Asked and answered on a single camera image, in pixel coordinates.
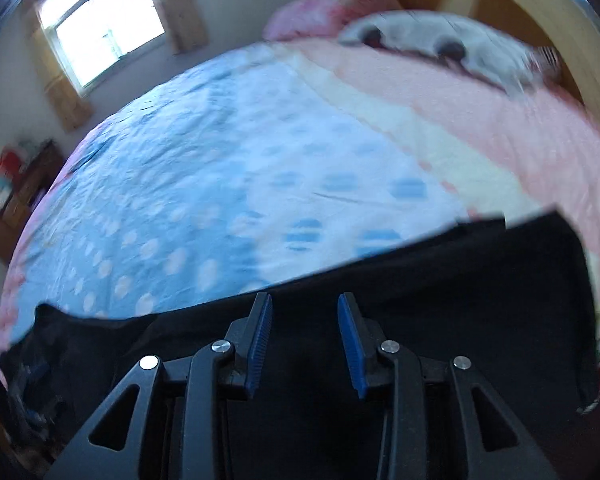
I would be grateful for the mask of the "pink floral folded blanket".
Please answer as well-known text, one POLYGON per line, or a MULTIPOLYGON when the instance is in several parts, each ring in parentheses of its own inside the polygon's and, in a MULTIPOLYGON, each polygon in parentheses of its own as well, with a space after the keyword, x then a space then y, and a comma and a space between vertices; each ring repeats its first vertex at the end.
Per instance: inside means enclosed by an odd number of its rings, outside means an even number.
POLYGON ((262 36, 265 41, 334 38, 359 18, 400 9, 398 0, 294 0, 275 11, 262 36))

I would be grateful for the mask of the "grey patterned pillow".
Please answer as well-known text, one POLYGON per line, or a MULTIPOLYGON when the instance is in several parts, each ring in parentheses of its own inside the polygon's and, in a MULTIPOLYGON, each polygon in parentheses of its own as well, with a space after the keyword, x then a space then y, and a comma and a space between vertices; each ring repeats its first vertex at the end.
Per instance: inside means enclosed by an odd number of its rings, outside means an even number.
POLYGON ((375 39, 384 49, 438 60, 498 87, 510 96, 555 81, 562 73, 553 47, 528 44, 466 16, 432 11, 375 13, 347 25, 345 46, 375 39))

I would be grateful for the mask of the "beige right curtain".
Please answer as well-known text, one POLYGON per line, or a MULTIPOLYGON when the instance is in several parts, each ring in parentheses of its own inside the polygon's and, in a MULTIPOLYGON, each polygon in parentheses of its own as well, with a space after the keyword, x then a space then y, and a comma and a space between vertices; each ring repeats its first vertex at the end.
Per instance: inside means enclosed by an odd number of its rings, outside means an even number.
POLYGON ((196 0, 152 0, 173 51, 182 54, 209 43, 196 0))

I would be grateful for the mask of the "wooden desk with drawers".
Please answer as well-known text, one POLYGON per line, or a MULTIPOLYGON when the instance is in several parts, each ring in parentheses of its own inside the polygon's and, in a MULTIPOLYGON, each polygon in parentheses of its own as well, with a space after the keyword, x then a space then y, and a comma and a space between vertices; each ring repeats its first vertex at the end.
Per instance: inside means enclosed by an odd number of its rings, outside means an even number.
POLYGON ((5 266, 12 260, 24 227, 65 161, 57 143, 48 140, 30 162, 24 163, 17 179, 0 178, 6 183, 5 191, 0 191, 0 261, 5 266))

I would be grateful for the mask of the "blue pink polka-dot bedsheet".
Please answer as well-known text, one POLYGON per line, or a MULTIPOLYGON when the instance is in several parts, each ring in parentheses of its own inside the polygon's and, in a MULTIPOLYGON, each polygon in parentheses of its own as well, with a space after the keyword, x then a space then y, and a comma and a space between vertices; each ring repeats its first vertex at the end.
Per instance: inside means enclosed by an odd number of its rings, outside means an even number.
POLYGON ((106 118, 24 227, 0 351, 35 307, 132 318, 251 292, 501 214, 580 235, 600 352, 600 125, 414 56, 324 39, 230 51, 106 118))

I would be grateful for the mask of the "red gift bag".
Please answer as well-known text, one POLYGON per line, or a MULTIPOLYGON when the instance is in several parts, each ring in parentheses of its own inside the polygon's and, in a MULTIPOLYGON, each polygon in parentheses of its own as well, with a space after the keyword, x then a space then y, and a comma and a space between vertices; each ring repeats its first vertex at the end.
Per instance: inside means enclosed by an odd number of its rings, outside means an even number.
POLYGON ((0 153, 0 178, 15 180, 20 175, 24 162, 14 148, 5 146, 0 153))

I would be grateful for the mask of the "black pants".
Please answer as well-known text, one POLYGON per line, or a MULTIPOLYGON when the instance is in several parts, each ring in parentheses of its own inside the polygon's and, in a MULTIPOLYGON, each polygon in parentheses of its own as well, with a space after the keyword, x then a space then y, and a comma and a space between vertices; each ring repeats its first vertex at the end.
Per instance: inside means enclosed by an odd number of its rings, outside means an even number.
MULTIPOLYGON (((258 388, 222 404, 223 479, 380 479, 382 408, 352 386, 337 307, 421 358, 466 356, 553 466, 584 479, 600 459, 594 301, 580 238, 551 212, 500 219, 262 290, 273 317, 258 388)), ((23 439, 53 464, 144 356, 193 356, 248 316, 259 292, 125 321, 42 304, 0 359, 23 439)))

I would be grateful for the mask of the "beige left curtain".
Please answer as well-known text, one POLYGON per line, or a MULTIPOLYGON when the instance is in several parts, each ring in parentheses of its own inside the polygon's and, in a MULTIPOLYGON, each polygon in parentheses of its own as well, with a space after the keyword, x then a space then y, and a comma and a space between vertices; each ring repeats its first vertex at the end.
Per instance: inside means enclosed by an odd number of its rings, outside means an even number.
POLYGON ((92 117, 91 104, 62 66, 34 6, 24 11, 23 21, 30 59, 44 96, 65 132, 76 131, 92 117))

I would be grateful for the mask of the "beige curtain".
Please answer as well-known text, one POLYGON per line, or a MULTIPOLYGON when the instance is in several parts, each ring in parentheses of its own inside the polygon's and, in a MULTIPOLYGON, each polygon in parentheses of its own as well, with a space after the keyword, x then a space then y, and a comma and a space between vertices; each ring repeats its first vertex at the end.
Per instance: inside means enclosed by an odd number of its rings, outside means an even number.
POLYGON ((24 11, 23 21, 30 59, 44 96, 65 132, 76 131, 92 117, 91 104, 62 66, 34 6, 24 11))
POLYGON ((196 0, 152 0, 173 51, 182 54, 209 43, 196 0))

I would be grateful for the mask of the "window with metal frame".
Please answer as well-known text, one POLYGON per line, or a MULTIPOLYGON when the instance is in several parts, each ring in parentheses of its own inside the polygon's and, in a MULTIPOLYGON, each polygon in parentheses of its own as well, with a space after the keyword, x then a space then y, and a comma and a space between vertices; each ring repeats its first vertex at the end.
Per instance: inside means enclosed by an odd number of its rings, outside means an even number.
POLYGON ((38 18, 81 90, 164 35, 154 0, 42 0, 38 18))

